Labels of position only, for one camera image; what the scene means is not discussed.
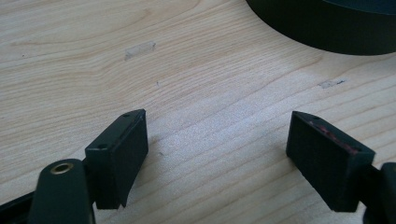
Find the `black plastic part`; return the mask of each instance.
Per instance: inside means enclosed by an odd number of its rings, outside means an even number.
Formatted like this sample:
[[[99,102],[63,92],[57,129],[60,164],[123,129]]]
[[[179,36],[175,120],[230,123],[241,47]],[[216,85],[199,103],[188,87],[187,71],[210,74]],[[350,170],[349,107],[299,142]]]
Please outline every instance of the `black plastic part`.
[[[355,212],[360,172],[371,166],[375,153],[327,121],[294,111],[287,155],[336,212]]]
[[[363,223],[388,224],[380,195],[381,172],[374,166],[370,166],[368,169],[362,171],[360,176],[360,184],[356,191],[359,193],[361,202],[367,207],[364,213]]]
[[[380,197],[389,223],[396,223],[396,163],[385,163],[381,168]]]
[[[394,0],[247,0],[268,25],[296,41],[332,52],[396,51]]]
[[[44,168],[38,178],[28,223],[94,223],[81,161],[56,161]]]
[[[149,152],[146,111],[117,118],[87,148],[84,163],[95,174],[94,200],[98,209],[126,205],[129,191]]]
[[[34,193],[28,193],[0,206],[0,223],[27,223]]]
[[[86,148],[83,162],[51,164],[41,172],[36,192],[1,205],[0,223],[24,224],[28,217],[29,223],[94,223],[92,203],[100,209],[126,205],[148,151],[146,111],[126,113]]]

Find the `clamp jaw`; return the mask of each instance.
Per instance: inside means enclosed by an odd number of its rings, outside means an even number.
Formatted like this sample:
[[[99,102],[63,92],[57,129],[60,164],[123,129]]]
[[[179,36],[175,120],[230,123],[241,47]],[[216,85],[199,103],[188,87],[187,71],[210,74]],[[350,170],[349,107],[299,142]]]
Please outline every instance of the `clamp jaw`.
[[[363,223],[396,223],[396,163],[381,170],[375,152],[319,117],[294,111],[288,157],[335,212],[367,209]]]
[[[126,205],[149,152],[146,111],[118,117],[87,148],[86,158],[44,168],[35,192],[0,206],[0,223],[95,223],[98,209]]]

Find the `screw hole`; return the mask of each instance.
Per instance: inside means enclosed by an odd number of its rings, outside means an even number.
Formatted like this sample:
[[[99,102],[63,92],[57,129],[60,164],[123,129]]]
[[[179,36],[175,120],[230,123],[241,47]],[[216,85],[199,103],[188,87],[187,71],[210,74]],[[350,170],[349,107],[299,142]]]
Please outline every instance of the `screw hole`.
[[[73,163],[61,163],[58,164],[56,166],[54,166],[52,169],[50,169],[50,172],[53,175],[61,175],[64,174],[66,172],[68,172],[69,170],[73,169]]]
[[[101,144],[98,146],[99,149],[106,149],[107,148],[107,144]]]

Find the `wooden table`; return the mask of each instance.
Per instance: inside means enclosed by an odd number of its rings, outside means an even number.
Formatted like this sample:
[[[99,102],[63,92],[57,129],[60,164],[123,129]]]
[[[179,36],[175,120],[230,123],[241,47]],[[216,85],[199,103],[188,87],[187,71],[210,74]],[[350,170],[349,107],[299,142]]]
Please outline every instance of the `wooden table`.
[[[1,1],[0,203],[139,108],[149,154],[127,207],[97,223],[361,223],[286,157],[290,113],[396,161],[396,54],[310,48],[243,0]]]

